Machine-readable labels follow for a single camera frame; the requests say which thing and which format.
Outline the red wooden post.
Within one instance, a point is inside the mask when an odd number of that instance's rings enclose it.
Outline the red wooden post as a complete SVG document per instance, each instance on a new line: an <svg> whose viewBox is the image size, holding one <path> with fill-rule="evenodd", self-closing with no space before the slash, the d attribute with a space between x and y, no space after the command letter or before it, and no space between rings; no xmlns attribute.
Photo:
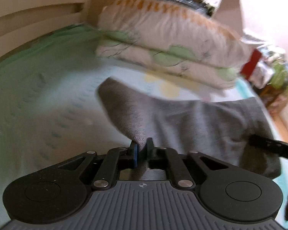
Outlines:
<svg viewBox="0 0 288 230"><path fill-rule="evenodd" d="M243 68L240 71L240 75L245 79L245 80L249 80L250 76L252 75L253 71L255 70L255 67L257 65L257 63L260 61L262 57L262 53L257 50L254 49L250 60L243 66Z"/></svg>

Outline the grey knit pants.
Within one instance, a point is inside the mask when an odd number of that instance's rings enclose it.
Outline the grey knit pants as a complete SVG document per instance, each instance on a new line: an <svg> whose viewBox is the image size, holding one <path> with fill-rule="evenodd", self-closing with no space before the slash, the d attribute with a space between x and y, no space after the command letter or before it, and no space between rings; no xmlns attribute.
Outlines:
<svg viewBox="0 0 288 230"><path fill-rule="evenodd" d="M98 96L112 124L145 152L147 138L179 154L201 152L270 179L281 175L281 162L248 143L251 135L272 138L257 98L236 101L161 100L108 78Z"/></svg>

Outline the upper floral white pillow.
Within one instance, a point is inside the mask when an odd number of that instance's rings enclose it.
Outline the upper floral white pillow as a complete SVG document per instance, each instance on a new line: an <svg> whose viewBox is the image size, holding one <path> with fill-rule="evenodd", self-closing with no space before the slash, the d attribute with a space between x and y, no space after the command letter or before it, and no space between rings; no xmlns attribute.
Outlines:
<svg viewBox="0 0 288 230"><path fill-rule="evenodd" d="M98 27L123 42L215 67L240 67L252 54L234 30L171 2L116 0L104 7Z"/></svg>

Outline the green patterned fabric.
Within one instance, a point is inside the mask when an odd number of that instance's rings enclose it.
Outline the green patterned fabric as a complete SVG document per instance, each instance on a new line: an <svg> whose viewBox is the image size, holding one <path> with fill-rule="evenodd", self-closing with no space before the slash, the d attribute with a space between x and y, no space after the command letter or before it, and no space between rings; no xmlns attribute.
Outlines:
<svg viewBox="0 0 288 230"><path fill-rule="evenodd" d="M288 62L275 62L273 64L274 74L270 79L270 84L275 89L288 87Z"/></svg>

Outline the wooden side table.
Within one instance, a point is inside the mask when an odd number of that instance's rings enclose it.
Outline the wooden side table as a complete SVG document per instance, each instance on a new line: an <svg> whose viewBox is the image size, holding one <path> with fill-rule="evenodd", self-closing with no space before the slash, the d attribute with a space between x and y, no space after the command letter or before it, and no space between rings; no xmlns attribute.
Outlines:
<svg viewBox="0 0 288 230"><path fill-rule="evenodd" d="M276 89L272 85L266 85L259 91L259 97L270 114L278 114L287 100L283 88Z"/></svg>

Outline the plaid bedding pile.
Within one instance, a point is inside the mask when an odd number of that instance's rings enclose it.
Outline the plaid bedding pile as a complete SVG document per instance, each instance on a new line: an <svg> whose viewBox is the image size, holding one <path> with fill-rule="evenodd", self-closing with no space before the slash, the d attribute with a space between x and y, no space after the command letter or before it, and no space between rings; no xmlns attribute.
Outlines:
<svg viewBox="0 0 288 230"><path fill-rule="evenodd" d="M250 82L258 89L270 85L270 79L274 74L273 64L275 62L288 62L285 49L246 33L241 40L248 45L253 45L262 53L260 61L249 78Z"/></svg>

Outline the floral pastel bed sheet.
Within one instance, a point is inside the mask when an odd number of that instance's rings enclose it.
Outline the floral pastel bed sheet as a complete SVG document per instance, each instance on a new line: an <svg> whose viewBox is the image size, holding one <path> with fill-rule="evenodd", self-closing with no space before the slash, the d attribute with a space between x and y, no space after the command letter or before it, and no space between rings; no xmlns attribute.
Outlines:
<svg viewBox="0 0 288 230"><path fill-rule="evenodd" d="M143 154L138 145L136 168L122 170L112 188L94 187L107 152L132 142L98 96L108 78L161 100L257 98L239 77L218 89L100 57L101 38L71 26L0 63L0 229L288 229L288 160L278 155L281 175L270 179L201 152L178 153L195 181L179 189L149 168L146 145Z"/></svg>

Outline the lower floral white pillow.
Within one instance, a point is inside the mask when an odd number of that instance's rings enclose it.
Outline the lower floral white pillow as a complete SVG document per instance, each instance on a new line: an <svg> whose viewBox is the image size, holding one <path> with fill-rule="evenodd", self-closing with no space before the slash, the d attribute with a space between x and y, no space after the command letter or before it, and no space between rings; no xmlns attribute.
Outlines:
<svg viewBox="0 0 288 230"><path fill-rule="evenodd" d="M231 67L210 67L184 57L119 42L105 36L99 41L96 55L134 63L146 69L179 76L218 89L232 88L238 77L237 71Z"/></svg>

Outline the cream wooden bed rail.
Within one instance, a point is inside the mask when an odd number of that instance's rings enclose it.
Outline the cream wooden bed rail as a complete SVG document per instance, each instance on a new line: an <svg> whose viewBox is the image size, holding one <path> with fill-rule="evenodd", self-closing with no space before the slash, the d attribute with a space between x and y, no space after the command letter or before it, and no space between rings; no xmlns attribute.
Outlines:
<svg viewBox="0 0 288 230"><path fill-rule="evenodd" d="M31 41L85 22L90 0L0 0L0 60Z"/></svg>

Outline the floral white pillow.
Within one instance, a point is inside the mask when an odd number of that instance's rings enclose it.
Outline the floral white pillow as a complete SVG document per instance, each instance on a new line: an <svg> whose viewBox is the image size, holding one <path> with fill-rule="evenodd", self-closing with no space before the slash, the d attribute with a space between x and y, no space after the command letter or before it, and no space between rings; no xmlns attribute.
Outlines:
<svg viewBox="0 0 288 230"><path fill-rule="evenodd" d="M98 27L123 42L215 67L240 67L252 54L234 30L171 2L116 0L104 7Z"/></svg>
<svg viewBox="0 0 288 230"><path fill-rule="evenodd" d="M146 69L179 76L218 89L232 88L238 77L237 71L231 67L210 67L184 57L119 42L105 36L99 41L96 55L134 63Z"/></svg>

